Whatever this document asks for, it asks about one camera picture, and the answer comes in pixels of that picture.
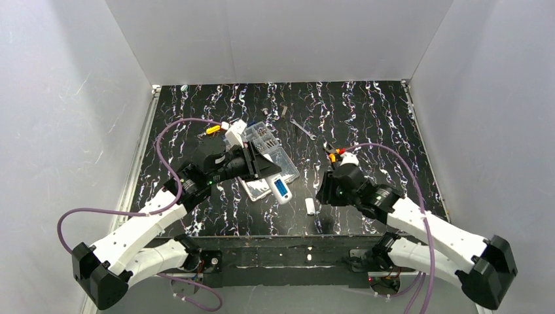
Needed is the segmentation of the white remote control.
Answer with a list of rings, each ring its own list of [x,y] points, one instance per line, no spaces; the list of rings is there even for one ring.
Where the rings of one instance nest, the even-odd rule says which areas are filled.
[[[280,205],[292,200],[293,194],[279,173],[266,177],[264,180]]]

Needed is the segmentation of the blue battery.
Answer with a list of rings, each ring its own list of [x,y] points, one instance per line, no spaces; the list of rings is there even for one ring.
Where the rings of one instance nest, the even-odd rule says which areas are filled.
[[[289,194],[289,189],[287,188],[287,185],[281,179],[276,179],[274,181],[274,184],[277,188],[277,191],[282,197],[285,197]]]

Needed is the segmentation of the white battery cover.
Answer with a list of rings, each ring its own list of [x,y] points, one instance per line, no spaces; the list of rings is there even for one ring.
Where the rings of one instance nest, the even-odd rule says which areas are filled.
[[[313,216],[316,214],[316,210],[315,210],[315,203],[313,198],[306,198],[304,200],[305,203],[305,208],[306,208],[306,214]]]

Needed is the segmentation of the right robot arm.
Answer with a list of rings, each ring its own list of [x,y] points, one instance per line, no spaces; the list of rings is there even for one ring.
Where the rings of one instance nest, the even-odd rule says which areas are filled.
[[[412,242],[385,233],[368,259],[381,268],[400,266],[428,273],[459,287],[474,303],[497,310],[518,270],[509,242],[487,239],[438,218],[395,189],[374,185],[354,164],[328,170],[316,196],[322,205],[353,206],[364,216],[400,229]]]

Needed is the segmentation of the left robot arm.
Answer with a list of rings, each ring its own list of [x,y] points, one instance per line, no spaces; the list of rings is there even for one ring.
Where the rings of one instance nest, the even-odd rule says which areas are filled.
[[[185,235],[157,247],[147,245],[169,225],[182,219],[210,197],[213,185],[240,178],[263,179],[280,204],[292,193],[282,169],[252,142],[227,148],[220,139],[201,142],[190,162],[166,182],[144,208],[114,232],[91,245],[80,243],[71,251],[73,276],[100,310],[119,302],[128,289],[166,270],[201,272],[212,256]]]

